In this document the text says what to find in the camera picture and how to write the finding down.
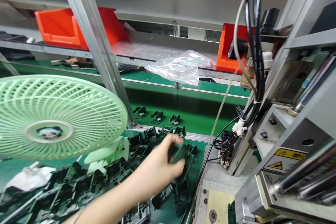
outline fan guard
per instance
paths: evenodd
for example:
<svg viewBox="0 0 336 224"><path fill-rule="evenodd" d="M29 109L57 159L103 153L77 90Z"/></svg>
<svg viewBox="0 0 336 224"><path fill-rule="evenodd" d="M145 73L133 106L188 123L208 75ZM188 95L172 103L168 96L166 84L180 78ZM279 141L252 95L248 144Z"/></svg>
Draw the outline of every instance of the fan guard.
<svg viewBox="0 0 336 224"><path fill-rule="evenodd" d="M102 86L58 75L0 79L0 154L71 158L110 145L127 123L122 101Z"/></svg>

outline hand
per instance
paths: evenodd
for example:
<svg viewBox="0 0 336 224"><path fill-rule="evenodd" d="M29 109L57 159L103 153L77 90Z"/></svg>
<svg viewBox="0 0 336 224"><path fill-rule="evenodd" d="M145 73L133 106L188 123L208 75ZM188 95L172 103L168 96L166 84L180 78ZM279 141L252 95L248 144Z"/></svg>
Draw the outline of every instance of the hand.
<svg viewBox="0 0 336 224"><path fill-rule="evenodd" d="M182 174L184 159L175 164L168 163L168 149L174 142L182 144L183 138L176 134L168 134L125 181L129 183L129 187L135 187L138 202L156 195Z"/></svg>

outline panda sticker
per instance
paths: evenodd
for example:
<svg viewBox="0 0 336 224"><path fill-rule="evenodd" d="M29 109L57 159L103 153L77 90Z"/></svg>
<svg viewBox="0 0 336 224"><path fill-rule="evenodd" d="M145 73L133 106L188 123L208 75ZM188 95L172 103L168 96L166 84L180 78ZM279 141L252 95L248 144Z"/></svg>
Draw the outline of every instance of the panda sticker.
<svg viewBox="0 0 336 224"><path fill-rule="evenodd" d="M36 130L39 136L43 137L46 140L50 140L53 138L58 138L62 135L63 131L60 127L43 127Z"/></svg>

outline finger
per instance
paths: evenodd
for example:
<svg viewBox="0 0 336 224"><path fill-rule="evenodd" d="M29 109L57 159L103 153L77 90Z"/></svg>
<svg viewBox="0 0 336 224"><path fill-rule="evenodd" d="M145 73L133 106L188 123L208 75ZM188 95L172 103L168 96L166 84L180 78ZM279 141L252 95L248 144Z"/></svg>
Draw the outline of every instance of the finger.
<svg viewBox="0 0 336 224"><path fill-rule="evenodd" d="M174 180L182 174L183 169L184 169L184 164L185 164L185 160L181 159L175 164L168 165L168 173L170 176L170 180Z"/></svg>
<svg viewBox="0 0 336 224"><path fill-rule="evenodd" d="M174 142L182 144L183 138L179 137L177 134L168 134L160 145L168 150L169 146Z"/></svg>

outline warning sticker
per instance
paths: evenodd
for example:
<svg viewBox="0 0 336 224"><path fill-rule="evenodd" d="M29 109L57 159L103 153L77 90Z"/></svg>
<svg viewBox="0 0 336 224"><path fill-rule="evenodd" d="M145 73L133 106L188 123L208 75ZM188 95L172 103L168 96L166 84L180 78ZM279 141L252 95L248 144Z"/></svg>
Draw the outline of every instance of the warning sticker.
<svg viewBox="0 0 336 224"><path fill-rule="evenodd" d="M281 148L276 151L275 155L283 156L287 158L293 158L297 160L303 160L303 158L307 156L308 154L304 152L298 152L296 150L288 150L288 149Z"/></svg>
<svg viewBox="0 0 336 224"><path fill-rule="evenodd" d="M264 169L274 173L286 173L305 156L307 153L281 148L270 158Z"/></svg>
<svg viewBox="0 0 336 224"><path fill-rule="evenodd" d="M275 163L275 164L271 164L271 165L269 165L268 167L282 170L282 162L280 161L280 162L277 162L277 163Z"/></svg>

